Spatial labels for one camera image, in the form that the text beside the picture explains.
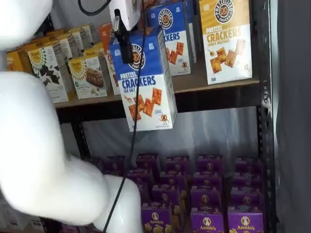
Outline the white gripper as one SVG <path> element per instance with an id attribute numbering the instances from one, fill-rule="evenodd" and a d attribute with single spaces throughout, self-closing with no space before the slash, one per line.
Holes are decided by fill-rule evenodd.
<path id="1" fill-rule="evenodd" d="M 140 0 L 112 0 L 109 3 L 111 22 L 114 25 L 114 36 L 117 38 L 122 61 L 132 63 L 132 45 L 129 40 L 129 31 L 138 23 L 141 13 Z"/>

